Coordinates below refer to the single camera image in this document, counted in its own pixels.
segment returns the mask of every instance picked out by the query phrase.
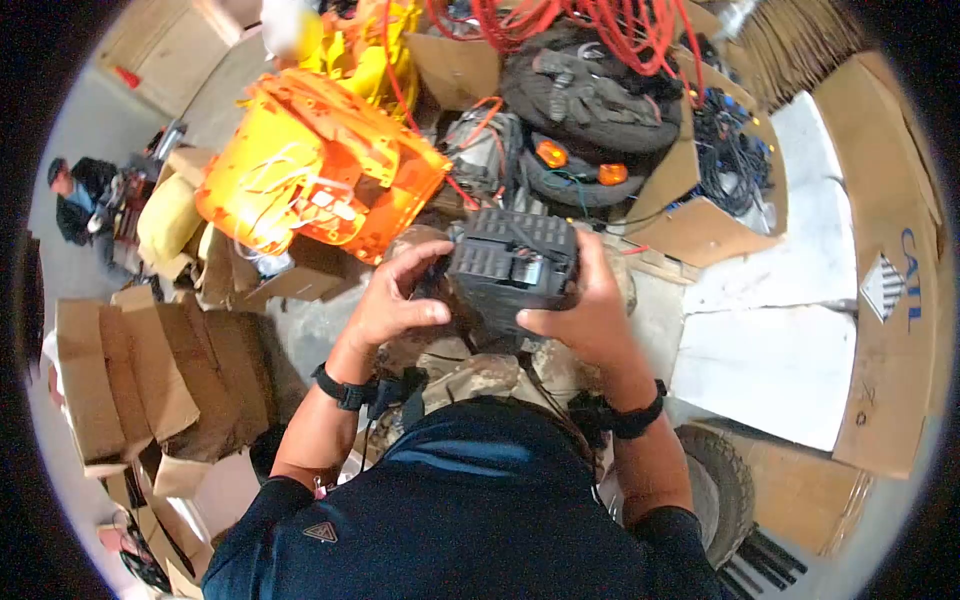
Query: yellow plastic part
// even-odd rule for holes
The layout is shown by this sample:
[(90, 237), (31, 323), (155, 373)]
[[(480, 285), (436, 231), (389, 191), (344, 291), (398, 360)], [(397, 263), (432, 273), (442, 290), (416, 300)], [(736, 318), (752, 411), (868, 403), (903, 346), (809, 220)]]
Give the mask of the yellow plastic part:
[(207, 166), (197, 209), (266, 254), (297, 233), (369, 264), (413, 221), (451, 168), (422, 137), (328, 77), (264, 75), (224, 152)]
[[(383, 7), (384, 0), (361, 0), (352, 19), (341, 19), (335, 12), (323, 16), (305, 12), (298, 61), (301, 69), (325, 74), (373, 106), (386, 109), (397, 121), (403, 121), (403, 109), (386, 75), (380, 25)], [(392, 2), (390, 6), (387, 48), (410, 110), (417, 103), (420, 81), (410, 51), (403, 44), (403, 33), (417, 30), (422, 12), (420, 0), (408, 0), (406, 5)]]

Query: yellow cushion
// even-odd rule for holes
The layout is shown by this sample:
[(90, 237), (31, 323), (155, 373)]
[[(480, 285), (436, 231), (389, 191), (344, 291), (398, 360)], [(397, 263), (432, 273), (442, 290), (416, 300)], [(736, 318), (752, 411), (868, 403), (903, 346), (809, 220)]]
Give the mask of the yellow cushion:
[(193, 237), (203, 220), (193, 200), (195, 191), (178, 173), (154, 190), (136, 224), (140, 255), (148, 262), (174, 258)]

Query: black wrist strap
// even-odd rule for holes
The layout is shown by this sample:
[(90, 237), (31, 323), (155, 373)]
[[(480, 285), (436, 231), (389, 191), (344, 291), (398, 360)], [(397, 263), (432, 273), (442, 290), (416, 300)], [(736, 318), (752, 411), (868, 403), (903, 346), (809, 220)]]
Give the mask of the black wrist strap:
[(337, 401), (337, 408), (358, 412), (364, 404), (376, 402), (377, 380), (371, 379), (363, 385), (338, 383), (326, 374), (326, 362), (323, 362), (311, 375), (317, 380), (317, 387)]
[(666, 386), (660, 379), (657, 383), (657, 398), (647, 408), (642, 408), (629, 413), (618, 413), (612, 410), (611, 429), (614, 436), (620, 440), (634, 440), (642, 436), (647, 427), (657, 420), (660, 413), (663, 412), (663, 397), (666, 396)]

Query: white wire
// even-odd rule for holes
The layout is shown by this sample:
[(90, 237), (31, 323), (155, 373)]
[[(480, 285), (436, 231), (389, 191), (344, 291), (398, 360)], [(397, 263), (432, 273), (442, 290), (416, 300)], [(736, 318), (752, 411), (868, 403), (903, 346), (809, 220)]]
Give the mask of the white wire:
[[(311, 168), (310, 168), (310, 165), (312, 165), (314, 162), (317, 161), (316, 158), (314, 158), (313, 160), (310, 160), (310, 161), (307, 162), (305, 165), (303, 165), (301, 168), (296, 169), (296, 170), (294, 170), (294, 171), (291, 171), (290, 173), (288, 173), (288, 174), (285, 175), (284, 177), (282, 177), (282, 178), (280, 178), (279, 180), (275, 181), (274, 185), (273, 185), (272, 187), (268, 188), (268, 189), (259, 190), (259, 191), (253, 189), (253, 188), (260, 182), (260, 180), (263, 179), (264, 174), (265, 174), (267, 171), (269, 171), (269, 170), (270, 170), (270, 167), (273, 166), (274, 164), (277, 164), (278, 162), (295, 162), (292, 158), (290, 158), (290, 157), (288, 157), (288, 156), (286, 155), (286, 152), (287, 152), (288, 150), (290, 150), (291, 148), (293, 148), (293, 147), (295, 147), (295, 146), (305, 146), (305, 145), (306, 145), (306, 144), (303, 144), (302, 142), (290, 142), (289, 144), (287, 144), (286, 146), (284, 146), (283, 149), (281, 149), (278, 153), (276, 153), (275, 155), (273, 155), (271, 158), (269, 158), (268, 160), (266, 160), (266, 161), (264, 161), (264, 162), (261, 162), (260, 164), (254, 166), (253, 168), (251, 168), (250, 171), (248, 171), (247, 174), (246, 174), (243, 178), (240, 179), (239, 185), (241, 186), (241, 191), (243, 191), (243, 192), (248, 192), (248, 193), (253, 193), (253, 194), (269, 194), (269, 193), (271, 193), (271, 192), (274, 192), (274, 191), (278, 190), (278, 188), (280, 188), (284, 183), (286, 183), (286, 182), (288, 182), (288, 181), (298, 180), (298, 179), (301, 178), (301, 177), (306, 177), (306, 182), (307, 182), (308, 184), (318, 184), (318, 185), (323, 185), (323, 186), (325, 186), (325, 187), (327, 187), (327, 188), (336, 188), (336, 189), (340, 189), (340, 190), (346, 191), (346, 192), (348, 193), (348, 195), (347, 195), (347, 198), (346, 198), (345, 200), (336, 199), (336, 200), (331, 200), (331, 201), (332, 201), (333, 203), (335, 203), (335, 204), (336, 204), (336, 203), (343, 203), (343, 204), (346, 204), (347, 207), (349, 207), (349, 204), (353, 201), (353, 198), (354, 198), (354, 196), (353, 196), (353, 188), (352, 188), (351, 186), (345, 184), (345, 183), (340, 182), (340, 181), (328, 180), (328, 179), (326, 179), (326, 178), (322, 178), (322, 177), (317, 176), (317, 175), (314, 173), (314, 169), (311, 169)], [(246, 177), (248, 177), (248, 176), (250, 175), (250, 173), (252, 173), (254, 170), (260, 169), (261, 167), (262, 167), (262, 169), (260, 170), (260, 173), (257, 175), (257, 177), (256, 177), (250, 184), (246, 184), (246, 185), (243, 184), (243, 179), (245, 179)], [(294, 204), (296, 204), (297, 201), (300, 200), (300, 199), (301, 199), (301, 196), (297, 196), (297, 197), (295, 197), (293, 200), (291, 200), (290, 203), (288, 203), (288, 205), (286, 206), (286, 208), (283, 210), (283, 212), (280, 214), (280, 216), (270, 225), (270, 228), (272, 228), (274, 225), (276, 225), (276, 223), (278, 223), (278, 222), (286, 215), (286, 211), (290, 210), (290, 209), (294, 206)], [(253, 225), (252, 225), (251, 230), (250, 230), (250, 237), (253, 237), (254, 233), (255, 233), (256, 230), (259, 228), (259, 226), (260, 226), (260, 219), (261, 219), (261, 218), (262, 218), (262, 215), (261, 215), (260, 217), (258, 217), (258, 218), (256, 219), (256, 221), (253, 222)], [(317, 221), (321, 221), (321, 220), (327, 220), (327, 221), (329, 221), (329, 220), (332, 220), (333, 218), (343, 219), (344, 217), (341, 217), (341, 216), (335, 215), (335, 214), (332, 215), (332, 216), (330, 216), (330, 215), (328, 215), (328, 214), (326, 214), (326, 213), (322, 213), (322, 214), (314, 217), (313, 219), (307, 219), (307, 220), (305, 220), (305, 221), (298, 221), (298, 222), (294, 223), (292, 226), (290, 226), (290, 229), (301, 228), (301, 227), (304, 227), (304, 226), (306, 226), (306, 225), (310, 225), (311, 223), (316, 223)], [(237, 253), (237, 255), (239, 255), (240, 257), (244, 258), (245, 260), (255, 261), (255, 260), (258, 260), (258, 259), (260, 259), (260, 258), (262, 258), (262, 257), (264, 257), (264, 256), (267, 256), (268, 254), (263, 253), (263, 252), (258, 252), (258, 251), (261, 250), (261, 249), (263, 249), (263, 248), (266, 248), (267, 246), (270, 246), (271, 244), (274, 243), (274, 241), (267, 241), (267, 242), (264, 242), (263, 244), (260, 244), (260, 245), (258, 245), (258, 246), (248, 247), (249, 250), (251, 250), (251, 251), (254, 252), (254, 255), (253, 255), (253, 256), (247, 256), (244, 252), (241, 251), (241, 249), (240, 249), (240, 244), (239, 244), (239, 242), (237, 241), (237, 237), (239, 237), (239, 234), (240, 234), (240, 219), (237, 219), (237, 221), (236, 221), (236, 227), (234, 228), (234, 231), (233, 231), (233, 250)]]

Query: orange turn signal light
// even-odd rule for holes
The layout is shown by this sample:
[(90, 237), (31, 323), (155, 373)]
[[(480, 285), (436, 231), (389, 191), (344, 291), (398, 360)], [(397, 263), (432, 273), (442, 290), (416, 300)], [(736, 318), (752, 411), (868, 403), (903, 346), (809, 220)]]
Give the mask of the orange turn signal light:
[(627, 167), (622, 164), (602, 164), (597, 180), (604, 185), (617, 185), (627, 180)]
[(566, 165), (566, 152), (564, 152), (564, 149), (548, 139), (537, 144), (537, 156), (551, 169), (559, 169)]

